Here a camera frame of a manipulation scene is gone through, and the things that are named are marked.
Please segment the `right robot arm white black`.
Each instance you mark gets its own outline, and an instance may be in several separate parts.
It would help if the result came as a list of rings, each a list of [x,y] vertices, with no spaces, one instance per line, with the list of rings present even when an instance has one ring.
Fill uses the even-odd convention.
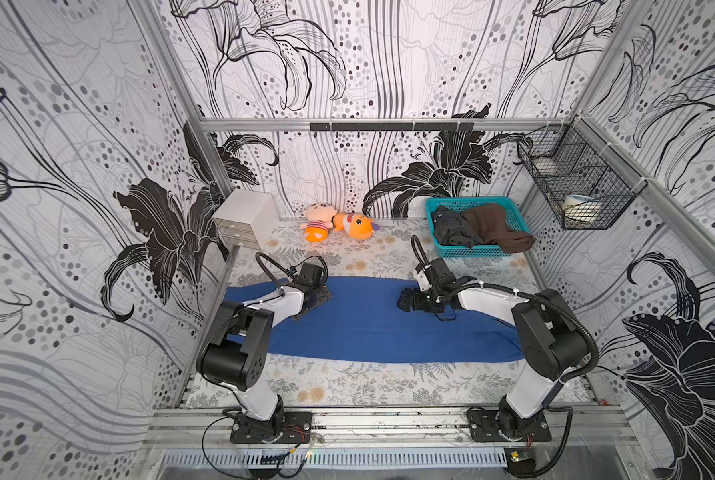
[[[485,314],[515,327],[527,365],[513,389],[493,414],[471,420],[471,435],[491,428],[507,441],[535,436],[543,414],[567,382],[599,364],[599,346],[559,292],[525,293],[473,277],[455,277],[445,260],[421,260],[415,270],[417,288],[401,292],[397,306],[405,312],[425,311],[437,317],[445,310]]]

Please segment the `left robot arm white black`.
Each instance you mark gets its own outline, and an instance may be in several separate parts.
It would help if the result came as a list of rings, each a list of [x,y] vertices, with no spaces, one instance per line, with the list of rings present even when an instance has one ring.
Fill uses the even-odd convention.
[[[323,257],[309,257],[286,272],[287,280],[278,281],[267,295],[223,302],[196,362],[197,374],[231,390],[243,414],[259,422],[271,422],[282,410],[265,374],[274,328],[302,318],[331,298]]]

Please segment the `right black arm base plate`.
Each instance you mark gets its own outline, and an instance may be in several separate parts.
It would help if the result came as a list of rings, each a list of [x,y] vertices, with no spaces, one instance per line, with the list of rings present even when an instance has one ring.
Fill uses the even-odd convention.
[[[523,419],[509,409],[471,407],[465,416],[471,440],[477,443],[551,441],[549,425],[541,412]]]

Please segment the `blue long pants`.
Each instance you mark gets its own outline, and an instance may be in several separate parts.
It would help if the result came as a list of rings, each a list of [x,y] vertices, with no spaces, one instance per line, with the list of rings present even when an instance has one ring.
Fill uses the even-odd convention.
[[[505,363],[523,359],[515,327],[487,314],[397,307],[409,280],[332,277],[331,297],[272,330],[269,352],[371,363]]]

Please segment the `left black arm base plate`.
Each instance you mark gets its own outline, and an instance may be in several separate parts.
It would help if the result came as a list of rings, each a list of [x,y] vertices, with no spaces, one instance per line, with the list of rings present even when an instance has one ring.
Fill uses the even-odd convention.
[[[237,417],[230,441],[236,445],[308,444],[311,439],[313,413],[279,411],[270,420],[257,420],[246,414]]]

